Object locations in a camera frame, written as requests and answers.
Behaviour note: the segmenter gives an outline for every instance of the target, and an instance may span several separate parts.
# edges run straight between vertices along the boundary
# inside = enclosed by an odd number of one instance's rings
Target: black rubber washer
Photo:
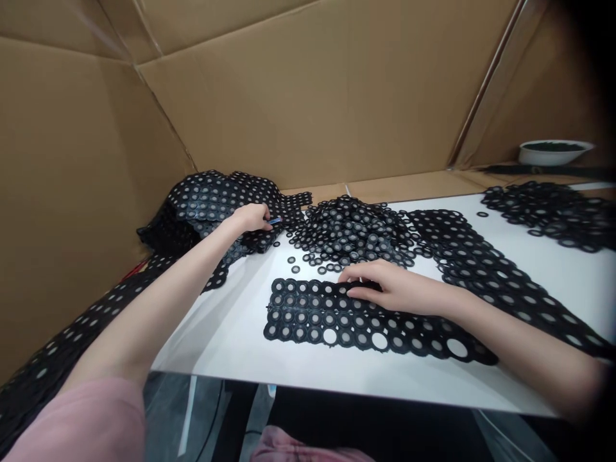
[[[578,242],[571,237],[562,237],[558,240],[558,245],[567,248],[578,247]]]

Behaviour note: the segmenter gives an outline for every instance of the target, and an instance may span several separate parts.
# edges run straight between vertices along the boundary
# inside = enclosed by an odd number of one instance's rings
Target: white table
[[[597,333],[612,340],[616,253],[589,254],[564,248],[548,237],[533,237],[527,228],[511,225],[487,210],[481,194],[393,203],[394,210],[450,209],[494,247],[548,290]],[[487,218],[477,212],[486,211]],[[394,352],[360,351],[263,336],[271,283],[276,278],[330,280],[302,260],[305,253],[291,246],[285,233],[280,247],[235,263],[220,289],[202,294],[160,351],[153,368],[165,372],[207,375],[223,379],[324,389],[379,397],[419,400],[457,406],[552,416],[531,389],[500,366],[455,359],[441,360]],[[287,258],[295,256],[299,274]],[[417,257],[413,271],[441,280],[434,260]]]

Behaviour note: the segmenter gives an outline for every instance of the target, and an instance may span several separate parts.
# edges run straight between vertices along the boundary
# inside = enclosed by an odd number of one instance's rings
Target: pink sleeve
[[[88,382],[50,401],[4,460],[142,461],[145,420],[137,385],[118,378]]]

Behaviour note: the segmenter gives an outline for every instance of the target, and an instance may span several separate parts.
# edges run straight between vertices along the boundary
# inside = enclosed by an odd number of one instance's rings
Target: cardboard
[[[140,66],[199,169],[299,188],[444,169],[513,0],[323,0]]]
[[[551,2],[467,165],[514,160],[519,145],[534,139],[589,141],[597,149],[582,163],[613,162],[599,88],[575,39],[558,2]]]
[[[2,0],[0,36],[125,59],[122,41],[98,2]]]
[[[340,196],[344,196],[347,193],[347,187],[344,183],[338,183],[335,185],[324,185],[324,186],[312,186],[312,187],[303,187],[297,189],[286,189],[281,191],[282,194],[287,196],[291,196],[293,194],[303,193],[304,191],[309,191],[312,193],[312,205],[317,205],[319,202],[328,201],[331,199],[339,198]]]
[[[450,171],[349,183],[351,196],[366,203],[400,202],[482,193],[485,188]]]
[[[315,0],[100,0],[137,62],[205,42]]]
[[[144,256],[192,170],[130,65],[0,38],[0,382]]]

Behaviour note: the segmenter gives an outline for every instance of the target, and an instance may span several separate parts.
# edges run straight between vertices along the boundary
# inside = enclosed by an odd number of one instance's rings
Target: finger
[[[346,293],[350,298],[359,298],[361,300],[367,300],[369,302],[376,303],[377,305],[383,305],[383,292],[376,291],[374,289],[368,289],[367,287],[353,287]]]
[[[370,279],[375,282],[379,281],[379,269],[376,262],[358,263],[351,266],[347,266],[345,270],[340,273],[338,282],[346,282],[351,278]]]

